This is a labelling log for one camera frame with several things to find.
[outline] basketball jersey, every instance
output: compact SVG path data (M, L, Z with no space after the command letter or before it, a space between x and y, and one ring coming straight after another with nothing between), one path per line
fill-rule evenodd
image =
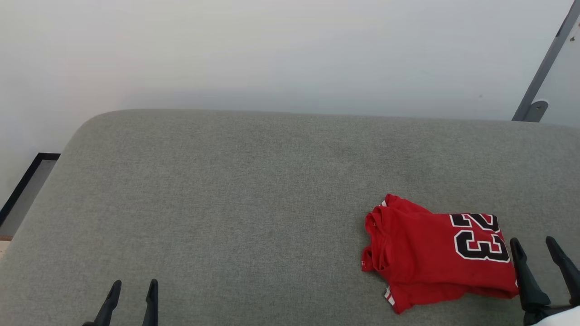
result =
M371 245L362 253L362 270L376 270L389 283L385 298L398 314L466 292L506 299L518 294L494 215L433 214L388 194L367 215L365 228Z

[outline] gray cushion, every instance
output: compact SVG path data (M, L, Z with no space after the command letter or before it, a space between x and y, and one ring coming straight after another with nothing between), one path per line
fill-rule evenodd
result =
M397 316L361 272L386 193L487 212L554 302L544 238L580 263L580 131L519 122L117 111L70 141L0 261L0 323L81 325L113 281L136 325L520 325L519 300L466 295Z

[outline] white wall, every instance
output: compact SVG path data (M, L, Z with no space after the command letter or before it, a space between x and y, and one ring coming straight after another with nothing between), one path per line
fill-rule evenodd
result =
M3 0L41 151L124 108L509 120L572 0Z
M580 128L580 18L570 31L566 43L548 76L542 83L535 101L545 100L548 109L541 122Z
M0 208L38 154L27 129L0 93Z

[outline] fabric texture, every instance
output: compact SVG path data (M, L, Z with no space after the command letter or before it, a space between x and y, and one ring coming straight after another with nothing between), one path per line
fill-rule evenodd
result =
M504 299L518 294L494 215L433 214L388 194L367 215L365 228L371 245L362 253L362 270L387 280L386 299L397 314L467 292Z
M488 212L554 303L554 236L580 262L580 131L525 122L117 111L71 139L0 260L0 324L82 325L123 281L112 325L521 325L517 299L396 315L363 273L386 193Z

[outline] white trim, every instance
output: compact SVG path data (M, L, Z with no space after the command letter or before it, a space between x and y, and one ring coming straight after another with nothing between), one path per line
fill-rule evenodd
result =
M391 306L395 305L395 299L393 298L393 294L391 293L391 289L387 287L385 291L385 299L391 304Z

